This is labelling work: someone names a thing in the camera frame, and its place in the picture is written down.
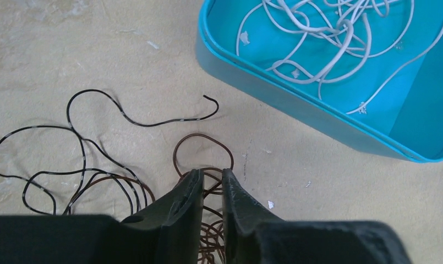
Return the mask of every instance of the black wire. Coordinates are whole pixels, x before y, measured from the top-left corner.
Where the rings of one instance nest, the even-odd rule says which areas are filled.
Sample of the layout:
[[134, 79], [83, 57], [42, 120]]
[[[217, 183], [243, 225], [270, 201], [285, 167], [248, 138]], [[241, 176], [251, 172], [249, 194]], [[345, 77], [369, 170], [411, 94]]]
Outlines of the black wire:
[[[38, 184], [37, 182], [34, 181], [36, 177], [38, 177], [38, 176], [40, 176], [40, 175], [43, 175], [43, 174], [47, 174], [47, 175], [73, 175], [73, 174], [80, 173], [80, 182], [79, 182], [78, 188], [77, 188], [77, 190], [75, 191], [75, 193], [73, 194], [73, 196], [72, 196], [71, 201], [69, 202], [69, 204], [67, 204], [67, 206], [66, 206], [66, 208], [65, 208], [65, 210], [64, 210], [64, 212], [63, 212], [63, 215], [71, 214], [71, 213], [72, 213], [72, 206], [73, 206], [73, 204], [78, 200], [79, 197], [81, 197], [81, 195], [85, 192], [85, 190], [87, 189], [87, 187], [92, 183], [93, 179], [96, 178], [98, 175], [101, 175], [101, 174], [106, 174], [108, 177], [111, 177], [111, 178], [112, 178], [112, 179], [113, 179], [113, 180], [119, 185], [119, 187], [122, 189], [122, 191], [123, 191], [124, 194], [126, 195], [126, 198], [127, 198], [128, 201], [129, 201], [129, 204], [130, 204], [130, 211], [131, 211], [130, 213], [131, 213], [131, 214], [134, 213], [134, 206], [133, 206], [133, 203], [132, 203], [132, 199], [130, 198], [128, 192], [125, 190], [124, 186], [123, 186], [123, 185], [119, 182], [119, 180], [117, 179], [117, 177], [118, 177], [117, 174], [109, 173], [109, 172], [106, 172], [106, 171], [104, 171], [104, 170], [97, 169], [97, 168], [87, 168], [87, 167], [86, 167], [86, 155], [85, 155], [84, 142], [92, 143], [92, 145], [93, 145], [95, 148], [97, 148], [98, 151], [99, 151], [103, 156], [105, 156], [109, 161], [111, 161], [111, 162], [113, 162], [114, 164], [116, 164], [117, 166], [119, 166], [119, 167], [125, 169], [127, 172], [129, 172], [129, 173], [133, 176], [134, 181], [131, 181], [131, 180], [124, 180], [124, 181], [130, 186], [132, 192], [134, 193], [134, 196], [135, 196], [135, 202], [136, 202], [136, 211], [139, 211], [139, 210], [141, 209], [141, 205], [140, 205], [139, 195], [137, 194], [136, 189], [133, 187], [132, 182], [137, 182], [137, 183], [138, 183], [138, 185], [140, 186], [141, 191], [142, 191], [142, 193], [143, 193], [143, 196], [144, 196], [145, 206], [148, 205], [148, 200], [147, 200], [146, 192], [149, 191], [149, 189], [148, 189], [148, 190], [145, 190], [145, 187], [147, 187], [147, 186], [146, 186], [144, 183], [142, 183], [142, 182], [140, 181], [140, 179], [137, 177], [137, 175], [136, 175], [131, 169], [127, 168], [126, 166], [122, 165], [121, 163], [119, 163], [119, 162], [117, 162], [116, 160], [114, 160], [113, 158], [111, 158], [111, 157], [110, 157], [110, 156], [109, 156], [109, 155], [108, 155], [108, 154], [107, 154], [107, 153], [106, 153], [106, 152], [105, 152], [105, 151], [104, 151], [104, 150], [103, 150], [103, 149], [102, 149], [102, 148], [101, 148], [96, 142], [94, 142], [94, 141], [91, 140], [91, 139], [86, 139], [86, 138], [82, 137], [82, 136], [76, 131], [76, 129], [73, 127], [72, 122], [71, 122], [71, 119], [70, 119], [70, 107], [71, 107], [71, 105], [72, 105], [72, 102], [73, 102], [73, 101], [74, 101], [79, 95], [85, 94], [85, 93], [87, 93], [87, 92], [97, 92], [97, 93], [100, 93], [100, 94], [105, 95], [106, 97], [108, 97], [108, 98], [109, 98], [109, 99], [110, 99], [110, 100], [111, 100], [111, 101], [117, 106], [117, 108], [118, 108], [118, 109], [120, 110], [120, 112], [121, 112], [121, 115], [122, 115], [122, 116], [123, 116], [128, 122], [130, 122], [131, 124], [137, 125], [137, 126], [139, 126], [139, 127], [144, 127], [144, 128], [156, 127], [156, 126], [158, 126], [158, 125], [163, 125], [163, 124], [167, 124], [167, 123], [171, 123], [171, 122], [189, 122], [189, 121], [199, 121], [199, 120], [204, 120], [204, 119], [210, 118], [210, 117], [212, 117], [213, 115], [215, 115], [215, 114], [218, 112], [219, 108], [220, 108], [220, 106], [219, 106], [219, 104], [218, 104], [218, 102], [217, 102], [216, 100], [214, 100], [213, 98], [210, 98], [210, 97], [204, 95], [204, 96], [203, 96], [204, 98], [206, 98], [207, 100], [212, 101], [212, 102], [214, 102], [214, 103], [216, 104], [216, 109], [215, 109], [211, 114], [209, 114], [209, 115], [206, 115], [206, 116], [201, 117], [201, 118], [177, 118], [177, 119], [171, 119], [171, 120], [167, 120], [167, 121], [159, 122], [159, 123], [155, 123], [155, 124], [141, 124], [141, 123], [138, 123], [138, 122], [136, 122], [136, 121], [130, 119], [130, 118], [127, 116], [127, 114], [124, 112], [122, 106], [121, 106], [121, 105], [120, 105], [120, 104], [119, 104], [114, 98], [112, 98], [110, 95], [108, 95], [107, 93], [105, 93], [105, 92], [103, 92], [103, 91], [101, 91], [101, 90], [96, 90], [96, 89], [87, 89], [87, 90], [83, 90], [83, 91], [77, 92], [75, 95], [73, 95], [73, 96], [70, 98], [70, 100], [69, 100], [69, 102], [68, 102], [68, 104], [67, 104], [67, 108], [66, 108], [66, 117], [67, 117], [67, 122], [68, 122], [69, 127], [67, 127], [67, 126], [60, 126], [60, 125], [33, 125], [33, 126], [27, 126], [27, 127], [23, 127], [23, 128], [17, 129], [17, 130], [15, 130], [15, 131], [13, 131], [13, 132], [11, 132], [11, 133], [5, 135], [4, 137], [2, 137], [2, 138], [0, 139], [0, 145], [1, 145], [2, 142], [4, 142], [8, 137], [10, 137], [10, 136], [12, 136], [12, 135], [14, 135], [14, 134], [17, 134], [17, 133], [19, 133], [19, 132], [22, 132], [22, 131], [24, 131], [24, 130], [44, 128], [44, 129], [62, 129], [62, 130], [70, 131], [70, 132], [74, 133], [74, 135], [75, 135], [75, 136], [77, 137], [77, 139], [79, 140], [80, 149], [81, 149], [81, 151], [82, 151], [82, 157], [83, 157], [83, 165], [82, 165], [82, 169], [80, 169], [80, 170], [75, 170], [75, 171], [71, 171], [71, 172], [50, 172], [50, 171], [40, 171], [40, 172], [37, 172], [37, 173], [35, 173], [34, 175], [32, 175], [30, 178], [24, 178], [24, 177], [21, 177], [21, 176], [18, 176], [18, 175], [7, 175], [7, 174], [2, 174], [2, 173], [0, 173], [0, 177], [21, 179], [21, 180], [23, 180], [23, 181], [26, 182], [25, 187], [24, 187], [24, 190], [23, 190], [23, 192], [22, 192], [22, 202], [24, 203], [25, 207], [27, 207], [28, 209], [32, 210], [33, 212], [36, 212], [36, 213], [39, 213], [39, 214], [42, 214], [42, 215], [57, 215], [57, 204], [56, 204], [56, 199], [55, 199], [54, 196], [51, 194], [51, 191], [49, 191], [48, 189], [44, 188], [43, 186], [41, 186], [40, 184]], [[84, 178], [85, 178], [85, 172], [88, 172], [88, 171], [93, 171], [93, 172], [96, 172], [96, 173], [93, 174], [93, 176], [90, 178], [90, 180], [88, 181], [88, 183], [87, 183], [87, 184], [84, 186], [84, 188], [83, 188], [83, 183], [84, 183]], [[43, 191], [44, 193], [46, 193], [46, 194], [51, 198], [51, 201], [52, 201], [52, 203], [53, 203], [53, 212], [52, 212], [52, 213], [47, 213], [47, 212], [43, 212], [43, 211], [37, 210], [37, 209], [31, 207], [31, 206], [28, 204], [28, 202], [27, 202], [27, 200], [26, 200], [25, 197], [26, 197], [26, 192], [27, 192], [27, 190], [28, 190], [28, 188], [29, 188], [30, 185], [33, 185], [33, 186], [39, 188], [41, 191]], [[151, 196], [152, 200], [154, 200], [153, 194], [152, 194], [151, 192], [150, 192], [150, 196]]]

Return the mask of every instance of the cable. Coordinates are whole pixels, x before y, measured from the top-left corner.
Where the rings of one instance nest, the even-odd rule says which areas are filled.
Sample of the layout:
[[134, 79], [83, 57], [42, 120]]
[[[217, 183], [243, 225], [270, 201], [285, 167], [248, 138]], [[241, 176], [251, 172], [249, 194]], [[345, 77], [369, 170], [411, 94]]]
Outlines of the cable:
[[[204, 120], [207, 118], [212, 117], [214, 114], [216, 114], [218, 112], [219, 109], [219, 104], [216, 100], [214, 100], [213, 98], [210, 98], [206, 95], [204, 95], [203, 97], [213, 103], [215, 103], [216, 105], [216, 109], [201, 118], [177, 118], [177, 119], [171, 119], [171, 120], [167, 120], [164, 122], [159, 122], [159, 123], [155, 123], [155, 124], [142, 124], [142, 123], [138, 123], [132, 119], [130, 119], [127, 114], [124, 112], [122, 106], [114, 99], [112, 98], [110, 95], [108, 95], [107, 93], [101, 91], [101, 90], [96, 90], [96, 89], [88, 89], [88, 90], [83, 90], [80, 91], [78, 93], [76, 93], [75, 95], [73, 95], [71, 97], [71, 99], [69, 100], [68, 104], [67, 104], [67, 110], [66, 110], [66, 117], [67, 117], [67, 122], [68, 122], [68, 126], [60, 126], [60, 125], [33, 125], [33, 126], [27, 126], [27, 127], [23, 127], [20, 129], [17, 129], [7, 135], [5, 135], [4, 137], [2, 137], [0, 139], [0, 145], [9, 137], [11, 137], [14, 134], [20, 133], [22, 131], [26, 131], [26, 130], [30, 130], [30, 129], [60, 129], [60, 130], [65, 130], [65, 131], [69, 131], [71, 133], [73, 133], [75, 135], [75, 137], [78, 139], [79, 144], [80, 144], [80, 149], [82, 152], [82, 158], [83, 158], [83, 164], [82, 164], [82, 169], [79, 170], [74, 170], [71, 172], [51, 172], [51, 171], [40, 171], [35, 173], [34, 175], [32, 175], [29, 178], [26, 177], [22, 177], [22, 176], [18, 176], [18, 175], [8, 175], [8, 174], [3, 174], [0, 173], [0, 177], [4, 177], [4, 178], [15, 178], [15, 179], [20, 179], [26, 182], [25, 186], [24, 186], [24, 190], [22, 192], [22, 202], [24, 204], [25, 207], [27, 207], [28, 209], [30, 209], [33, 212], [42, 214], [42, 215], [57, 215], [57, 204], [56, 204], [56, 199], [54, 198], [54, 196], [52, 195], [52, 192], [46, 188], [44, 188], [43, 186], [41, 186], [39, 183], [35, 182], [35, 178], [37, 178], [40, 175], [43, 174], [47, 174], [47, 175], [74, 175], [74, 174], [79, 174], [80, 173], [80, 182], [78, 184], [78, 188], [75, 191], [75, 193], [72, 195], [69, 203], [67, 204], [66, 208], [64, 209], [64, 211], [62, 212], [62, 215], [70, 215], [72, 214], [72, 207], [74, 205], [74, 203], [78, 200], [79, 197], [81, 197], [81, 195], [85, 192], [85, 190], [87, 190], [89, 187], [102, 182], [104, 180], [109, 180], [112, 179], [114, 180], [119, 187], [122, 189], [122, 191], [124, 192], [126, 198], [129, 201], [130, 204], [130, 214], [134, 214], [134, 212], [137, 212], [141, 209], [141, 203], [140, 203], [140, 198], [139, 195], [135, 189], [135, 187], [132, 184], [137, 184], [143, 194], [144, 197], [144, 202], [145, 202], [145, 206], [148, 205], [148, 200], [147, 200], [147, 193], [150, 195], [150, 199], [151, 202], [155, 201], [155, 196], [153, 195], [152, 191], [150, 190], [150, 188], [144, 184], [143, 182], [140, 181], [140, 179], [136, 176], [136, 174], [129, 168], [127, 168], [126, 166], [122, 165], [121, 163], [117, 162], [116, 160], [114, 160], [113, 158], [111, 158], [103, 149], [102, 147], [100, 147], [96, 142], [94, 142], [91, 139], [86, 139], [84, 137], [82, 137], [77, 131], [76, 129], [73, 127], [72, 125], [72, 121], [70, 118], [70, 107], [73, 103], [73, 101], [80, 95], [88, 93], [88, 92], [95, 92], [95, 93], [99, 93], [102, 95], [105, 95], [107, 98], [109, 98], [114, 105], [116, 105], [116, 107], [120, 110], [121, 115], [130, 123], [140, 126], [140, 127], [145, 127], [145, 128], [149, 128], [149, 127], [155, 127], [158, 125], [163, 125], [163, 124], [167, 124], [167, 123], [171, 123], [171, 122], [190, 122], [190, 121], [199, 121], [199, 120]], [[86, 166], [86, 155], [85, 155], [85, 149], [84, 149], [84, 143], [90, 143], [92, 144], [95, 148], [98, 149], [98, 151], [104, 156], [106, 157], [109, 161], [113, 162], [115, 165], [117, 165], [118, 167], [124, 169], [125, 171], [127, 171], [128, 173], [130, 173], [133, 177], [129, 178], [129, 177], [123, 177], [114, 173], [110, 173], [98, 168], [87, 168]], [[84, 184], [84, 178], [85, 178], [85, 172], [95, 172], [95, 174], [90, 178], [90, 180], [85, 184], [85, 186], [83, 186]], [[99, 175], [106, 175], [103, 178], [97, 179], [95, 181], [93, 181], [96, 177], [98, 177]], [[129, 196], [128, 192], [125, 190], [124, 186], [119, 182], [119, 181], [124, 181], [127, 185], [129, 185], [130, 189], [133, 192], [133, 195], [135, 197], [135, 203], [136, 203], [136, 208], [134, 211], [134, 205], [132, 202], [131, 197]], [[51, 213], [49, 212], [44, 212], [38, 209], [33, 208], [32, 206], [29, 205], [27, 199], [26, 199], [26, 193], [29, 189], [29, 187], [33, 185], [34, 187], [37, 187], [38, 189], [40, 189], [41, 191], [43, 191], [45, 194], [47, 194], [51, 201], [52, 201], [52, 207], [53, 210]]]
[[[373, 10], [378, 16], [385, 18], [389, 16], [390, 14], [390, 7], [392, 4], [401, 3], [403, 0], [382, 0], [381, 3], [376, 3], [375, 0], [337, 0], [336, 3], [330, 3], [328, 0], [323, 0], [324, 4], [330, 8], [337, 8], [337, 11], [335, 12], [338, 15], [338, 19], [336, 22], [336, 25], [333, 26], [330, 23], [330, 20], [325, 15], [325, 12], [320, 9], [315, 3], [313, 3], [312, 0], [299, 0], [294, 4], [292, 7], [289, 7], [285, 0], [277, 0], [277, 4], [272, 3], [272, 0], [261, 0], [261, 3], [256, 5], [254, 8], [252, 8], [242, 19], [240, 26], [238, 28], [238, 34], [236, 38], [236, 55], [240, 56], [239, 52], [239, 45], [242, 41], [244, 45], [249, 44], [247, 31], [243, 32], [244, 24], [246, 23], [247, 19], [260, 7], [264, 7], [264, 11], [266, 15], [268, 16], [269, 20], [276, 26], [279, 30], [288, 33], [288, 34], [295, 34], [295, 35], [301, 35], [301, 37], [298, 39], [298, 44], [286, 55], [284, 58], [279, 59], [275, 62], [273, 62], [272, 66], [266, 68], [266, 71], [272, 71], [277, 76], [281, 77], [284, 80], [287, 80], [291, 83], [295, 84], [311, 84], [314, 82], [319, 83], [318, 84], [318, 98], [322, 100], [321, 98], [321, 86], [322, 84], [329, 84], [329, 83], [336, 83], [339, 81], [342, 81], [344, 79], [347, 79], [354, 75], [357, 71], [359, 71], [363, 65], [368, 61], [370, 58], [375, 58], [378, 56], [381, 56], [385, 53], [387, 53], [389, 50], [393, 49], [404, 37], [404, 35], [407, 33], [408, 28], [412, 22], [413, 16], [414, 16], [414, 0], [411, 0], [410, 10], [409, 10], [409, 17], [406, 22], [406, 25], [404, 29], [399, 34], [398, 38], [394, 40], [392, 44], [390, 44], [388, 47], [383, 49], [382, 51], [376, 52], [371, 54], [370, 48], [373, 41], [373, 36], [371, 33], [371, 26], [370, 22], [368, 21], [367, 17], [367, 10]], [[314, 26], [311, 25], [310, 19], [308, 16], [301, 12], [300, 9], [303, 8], [305, 5], [309, 5], [313, 7], [322, 17], [323, 21], [325, 22], [326, 26]], [[384, 12], [380, 11], [380, 7], [384, 7]], [[283, 26], [281, 26], [271, 15], [269, 8], [274, 8], [276, 10], [280, 10], [285, 13], [287, 18], [298, 28], [298, 30], [291, 30], [286, 29]], [[296, 18], [296, 15], [299, 15], [302, 19], [304, 19], [305, 24], [301, 23], [298, 18]], [[367, 33], [367, 38], [365, 41], [361, 40], [358, 36], [354, 34], [354, 25], [358, 21], [362, 21], [362, 23], [365, 26], [365, 30]], [[344, 41], [341, 42], [340, 36], [342, 34], [345, 34]], [[433, 41], [433, 43], [421, 54], [417, 55], [415, 58], [411, 59], [410, 61], [406, 62], [402, 66], [400, 66], [393, 74], [386, 79], [383, 84], [374, 92], [374, 94], [365, 102], [361, 103], [358, 108], [347, 112], [347, 114], [352, 114], [356, 112], [362, 112], [363, 109], [365, 109], [366, 105], [372, 101], [375, 96], [381, 91], [381, 89], [405, 66], [411, 64], [412, 62], [416, 61], [423, 55], [425, 55], [427, 52], [429, 52], [440, 40], [440, 38], [443, 35], [443, 26], [440, 29], [440, 32], [437, 36], [437, 38]], [[313, 37], [316, 40], [323, 40], [327, 43], [332, 44], [333, 46], [339, 48], [336, 55], [330, 59], [330, 61], [321, 69], [318, 73], [312, 74], [309, 71], [307, 71], [300, 63], [290, 60], [290, 58], [304, 45], [304, 43]], [[351, 46], [352, 40], [356, 40], [360, 44], [362, 44], [363, 47], [353, 47]], [[349, 72], [332, 79], [327, 79], [326, 77], [328, 74], [332, 71], [333, 67], [336, 65], [336, 63], [344, 56], [344, 54], [348, 54], [350, 56], [354, 56], [357, 58], [360, 58], [360, 62]], [[293, 78], [285, 75], [284, 73], [280, 72], [278, 70], [278, 67], [284, 64], [292, 65], [296, 68], [294, 72], [292, 72]]]
[[[177, 152], [178, 152], [179, 147], [181, 146], [182, 143], [184, 143], [189, 138], [193, 138], [193, 137], [202, 137], [202, 138], [208, 139], [208, 140], [212, 141], [213, 143], [215, 143], [216, 145], [219, 145], [220, 147], [222, 147], [229, 155], [229, 159], [231, 162], [231, 164], [229, 165], [229, 168], [230, 169], [234, 168], [234, 157], [228, 147], [226, 147], [224, 144], [220, 143], [219, 141], [217, 141], [207, 135], [199, 134], [199, 133], [190, 134], [190, 135], [187, 135], [184, 138], [182, 138], [178, 142], [178, 144], [176, 144], [176, 147], [174, 148], [174, 151], [173, 151], [173, 165], [174, 165], [174, 168], [175, 168], [177, 174], [179, 175], [179, 181], [181, 181], [190, 172], [182, 173], [179, 170], [178, 165], [177, 165], [178, 164]], [[219, 177], [214, 176], [211, 173], [208, 173], [211, 171], [221, 173], [222, 170], [219, 168], [214, 168], [214, 167], [205, 167], [205, 168], [201, 168], [201, 170], [204, 172], [205, 176], [212, 178], [216, 181], [216, 183], [214, 185], [212, 185], [210, 188], [204, 189], [204, 198], [206, 198], [208, 195], [222, 195], [223, 193], [220, 188], [221, 179]], [[214, 221], [211, 224], [202, 222], [202, 230], [201, 231], [203, 234], [200, 236], [198, 261], [201, 262], [202, 264], [205, 264], [205, 263], [214, 264], [215, 263], [215, 255], [214, 254], [216, 253], [218, 255], [218, 257], [220, 258], [220, 260], [222, 261], [222, 263], [224, 263], [226, 260], [226, 254], [225, 254], [224, 237], [223, 237], [223, 215], [213, 208], [210, 208], [207, 206], [204, 206], [203, 208], [204, 208], [204, 210], [209, 211], [212, 214], [219, 217], [220, 220]]]

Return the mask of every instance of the beige surface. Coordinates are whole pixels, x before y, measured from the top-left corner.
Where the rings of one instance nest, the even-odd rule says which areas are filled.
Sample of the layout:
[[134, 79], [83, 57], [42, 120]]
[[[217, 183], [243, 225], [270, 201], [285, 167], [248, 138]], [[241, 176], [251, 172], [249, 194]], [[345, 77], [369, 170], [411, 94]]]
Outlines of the beige surface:
[[[234, 172], [262, 204], [285, 219], [378, 219], [393, 226], [414, 263], [443, 263], [443, 162], [419, 165], [356, 152], [212, 78], [197, 64], [194, 41], [202, 0], [0, 0], [0, 138], [25, 125], [66, 124], [65, 106], [82, 89], [113, 91], [142, 122], [203, 115], [216, 118], [143, 129], [127, 123], [97, 95], [77, 100], [75, 127], [101, 139], [117, 160], [134, 168], [161, 197], [176, 183], [172, 150], [194, 131], [230, 147]], [[222, 150], [202, 139], [181, 149], [188, 168], [228, 166]], [[0, 149], [0, 171], [80, 168], [78, 143], [54, 130], [25, 132]], [[94, 158], [94, 166], [114, 169]], [[62, 197], [78, 176], [39, 180]], [[30, 213], [23, 182], [0, 178], [0, 214]], [[28, 199], [51, 210], [37, 190]], [[79, 213], [129, 213], [113, 183], [98, 185]]]

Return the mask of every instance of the stained floor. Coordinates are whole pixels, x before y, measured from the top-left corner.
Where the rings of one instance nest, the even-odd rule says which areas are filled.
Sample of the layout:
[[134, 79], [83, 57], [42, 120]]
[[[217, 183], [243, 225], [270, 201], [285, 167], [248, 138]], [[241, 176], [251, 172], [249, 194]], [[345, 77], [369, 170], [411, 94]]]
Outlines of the stained floor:
[[[285, 219], [377, 219], [400, 235], [416, 264], [443, 264], [443, 162], [415, 164], [356, 152], [206, 74], [194, 55], [201, 0], [0, 0], [0, 138], [35, 124], [66, 125], [69, 98], [83, 89], [116, 96], [132, 118], [151, 123], [202, 116], [217, 99], [212, 119], [139, 128], [105, 97], [84, 95], [72, 105], [75, 127], [100, 140], [116, 160], [134, 169], [157, 197], [177, 175], [172, 151], [199, 131], [234, 153], [234, 173], [262, 204]], [[91, 165], [116, 170], [97, 153]], [[32, 175], [81, 166], [77, 140], [56, 130], [26, 131], [0, 147], [0, 171]], [[223, 149], [203, 139], [179, 153], [184, 170], [228, 166]], [[61, 197], [79, 176], [42, 176]], [[24, 183], [0, 178], [0, 215], [31, 214], [21, 201]], [[30, 203], [52, 210], [48, 197]], [[115, 184], [86, 193], [77, 213], [129, 214]]]

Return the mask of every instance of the white debris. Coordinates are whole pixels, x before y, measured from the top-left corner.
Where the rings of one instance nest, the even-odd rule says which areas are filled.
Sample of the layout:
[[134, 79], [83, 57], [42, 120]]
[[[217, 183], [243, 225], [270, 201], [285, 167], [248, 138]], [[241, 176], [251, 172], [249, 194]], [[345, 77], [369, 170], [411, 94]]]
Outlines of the white debris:
[[298, 69], [295, 69], [293, 72], [291, 72], [291, 74], [293, 75], [293, 77], [295, 79], [297, 79], [297, 77], [299, 77], [299, 73], [300, 73], [300, 71]]
[[365, 103], [364, 102], [360, 103], [359, 107], [360, 107], [359, 114], [367, 114], [367, 109], [365, 107]]
[[240, 34], [239, 39], [242, 41], [244, 45], [247, 45], [250, 43], [249, 41], [249, 35], [247, 34], [247, 31], [244, 31]]
[[147, 44], [150, 45], [150, 46], [152, 46], [152, 47], [155, 48], [156, 50], [160, 48], [157, 44], [155, 44], [155, 43], [153, 43], [152, 41], [149, 41], [149, 40], [147, 40]]

